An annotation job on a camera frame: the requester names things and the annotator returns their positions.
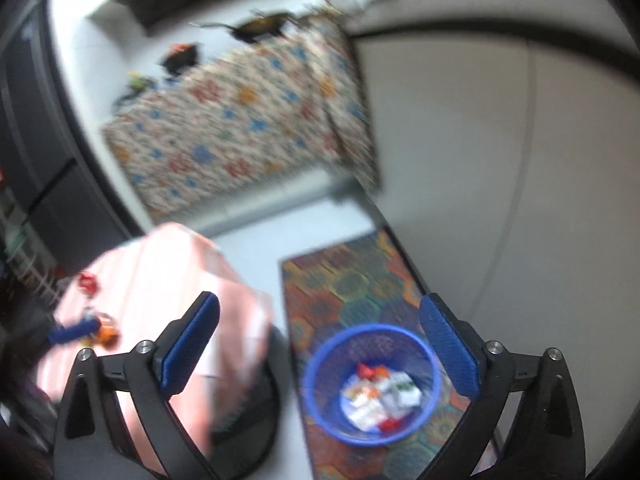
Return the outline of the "orange white snack bag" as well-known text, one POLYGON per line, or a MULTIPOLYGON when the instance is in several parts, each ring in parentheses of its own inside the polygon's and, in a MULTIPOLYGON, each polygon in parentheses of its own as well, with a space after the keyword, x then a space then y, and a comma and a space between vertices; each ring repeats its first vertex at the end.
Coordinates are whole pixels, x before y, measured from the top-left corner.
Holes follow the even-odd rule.
POLYGON ((103 312, 93 312, 92 316, 100 322, 100 327, 95 333, 82 338, 81 344, 89 348, 101 347, 105 350, 114 350, 122 336, 117 321, 103 312))

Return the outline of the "red snack wrapper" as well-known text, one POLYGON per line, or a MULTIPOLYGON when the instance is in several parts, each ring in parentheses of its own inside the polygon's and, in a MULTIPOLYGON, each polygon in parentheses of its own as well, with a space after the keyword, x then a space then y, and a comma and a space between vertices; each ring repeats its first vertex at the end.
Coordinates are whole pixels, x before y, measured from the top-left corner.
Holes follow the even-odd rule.
POLYGON ((82 271, 78 274, 77 287, 87 297, 96 296, 100 290, 100 284, 96 274, 89 271, 82 271))

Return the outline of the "white yellow wrapper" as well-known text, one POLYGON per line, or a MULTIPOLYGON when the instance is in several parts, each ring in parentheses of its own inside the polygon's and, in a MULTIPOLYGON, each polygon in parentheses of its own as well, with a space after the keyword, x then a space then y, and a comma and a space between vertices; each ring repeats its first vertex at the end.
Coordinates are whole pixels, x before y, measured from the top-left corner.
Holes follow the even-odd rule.
POLYGON ((380 400, 376 390, 354 390, 346 396, 346 418, 358 430, 371 432, 390 420, 390 411, 380 400))

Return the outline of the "white green milk carton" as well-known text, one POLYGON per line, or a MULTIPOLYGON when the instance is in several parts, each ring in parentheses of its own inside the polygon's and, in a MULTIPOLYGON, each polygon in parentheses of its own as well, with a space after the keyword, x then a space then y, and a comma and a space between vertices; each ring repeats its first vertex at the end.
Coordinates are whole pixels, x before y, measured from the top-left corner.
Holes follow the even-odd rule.
POLYGON ((392 410, 410 410, 421 404, 422 391, 405 372, 393 372, 378 385, 383 404, 392 410))

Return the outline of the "blue plastic trash basket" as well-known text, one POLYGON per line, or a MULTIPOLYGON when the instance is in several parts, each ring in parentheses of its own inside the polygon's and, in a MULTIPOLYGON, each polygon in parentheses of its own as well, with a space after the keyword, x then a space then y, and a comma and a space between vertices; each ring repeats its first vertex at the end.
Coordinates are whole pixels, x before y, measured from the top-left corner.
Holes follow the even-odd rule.
POLYGON ((327 434, 343 443, 375 448, 404 440, 431 417, 442 388, 442 372, 426 340, 404 328, 363 324, 343 330, 311 357, 303 378, 306 409, 327 434), (358 430, 346 418, 346 396, 378 385, 393 372, 407 373, 422 391, 410 410, 390 411, 379 430, 358 430))

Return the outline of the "orange white striped tablecloth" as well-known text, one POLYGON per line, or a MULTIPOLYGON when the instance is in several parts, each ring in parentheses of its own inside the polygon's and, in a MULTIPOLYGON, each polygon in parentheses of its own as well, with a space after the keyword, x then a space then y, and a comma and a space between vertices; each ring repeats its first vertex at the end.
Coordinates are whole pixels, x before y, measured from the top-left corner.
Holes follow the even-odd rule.
POLYGON ((58 402, 58 479, 243 479, 271 452, 280 394, 269 297, 178 223, 106 252, 54 317, 116 333, 57 344, 38 387, 58 402))

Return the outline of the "black table base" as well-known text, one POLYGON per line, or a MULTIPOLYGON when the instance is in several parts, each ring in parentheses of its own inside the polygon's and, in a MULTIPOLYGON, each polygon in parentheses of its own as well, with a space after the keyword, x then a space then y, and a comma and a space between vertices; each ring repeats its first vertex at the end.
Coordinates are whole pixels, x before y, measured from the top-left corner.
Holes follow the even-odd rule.
POLYGON ((253 385, 221 422, 209 426, 209 466, 219 479, 246 479, 262 466, 277 440, 282 401, 271 362, 279 331, 271 326, 267 356, 253 385))

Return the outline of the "black refrigerator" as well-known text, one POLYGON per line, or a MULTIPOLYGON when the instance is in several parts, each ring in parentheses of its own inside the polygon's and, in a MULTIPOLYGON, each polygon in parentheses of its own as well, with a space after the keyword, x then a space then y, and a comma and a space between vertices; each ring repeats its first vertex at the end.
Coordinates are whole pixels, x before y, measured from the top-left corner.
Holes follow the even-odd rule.
POLYGON ((143 231, 91 154, 53 58, 43 0, 14 6, 1 39, 1 168, 26 226, 74 274, 143 231))

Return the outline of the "colourful hexagon floor mat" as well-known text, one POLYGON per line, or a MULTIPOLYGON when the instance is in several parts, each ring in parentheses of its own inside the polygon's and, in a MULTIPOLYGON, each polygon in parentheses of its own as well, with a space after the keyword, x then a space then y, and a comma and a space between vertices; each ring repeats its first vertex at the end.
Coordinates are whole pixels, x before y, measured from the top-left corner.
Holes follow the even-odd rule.
MULTIPOLYGON (((346 328, 380 322, 422 330, 418 307, 425 289, 404 252, 385 230, 296 256, 281 264, 294 384, 303 388, 307 363, 330 337, 346 328)), ((303 413, 305 442, 316 479, 414 479, 436 456, 462 419, 469 401, 442 378, 428 423, 386 448, 351 448, 303 413)))

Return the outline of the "black pot with food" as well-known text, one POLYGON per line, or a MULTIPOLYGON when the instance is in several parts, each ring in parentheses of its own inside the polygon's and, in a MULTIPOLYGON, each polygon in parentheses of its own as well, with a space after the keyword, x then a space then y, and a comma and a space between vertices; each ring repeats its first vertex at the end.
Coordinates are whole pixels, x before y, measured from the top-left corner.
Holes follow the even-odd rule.
POLYGON ((160 61, 160 66, 175 77, 188 68, 197 66, 199 59, 197 44, 174 44, 160 61))

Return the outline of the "patterned fu character cloth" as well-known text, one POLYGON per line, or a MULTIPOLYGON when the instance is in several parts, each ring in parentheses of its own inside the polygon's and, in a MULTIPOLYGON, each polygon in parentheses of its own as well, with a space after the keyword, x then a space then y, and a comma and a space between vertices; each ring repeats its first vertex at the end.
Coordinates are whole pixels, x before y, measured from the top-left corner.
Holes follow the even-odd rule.
POLYGON ((101 133, 155 220, 308 168, 380 186, 352 44, 320 15, 146 90, 101 133))

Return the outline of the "dark wok pan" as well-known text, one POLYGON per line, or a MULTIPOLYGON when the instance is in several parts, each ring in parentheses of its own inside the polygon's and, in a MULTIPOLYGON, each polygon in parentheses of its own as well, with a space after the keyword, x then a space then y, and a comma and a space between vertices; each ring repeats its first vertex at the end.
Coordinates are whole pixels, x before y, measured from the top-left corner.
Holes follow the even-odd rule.
POLYGON ((190 23, 190 26, 200 29, 225 29, 232 38, 243 44, 258 44, 267 38, 278 38, 284 35, 287 24, 295 25, 296 16, 288 11, 270 14, 258 13, 250 20, 239 25, 229 25, 221 22, 190 23))

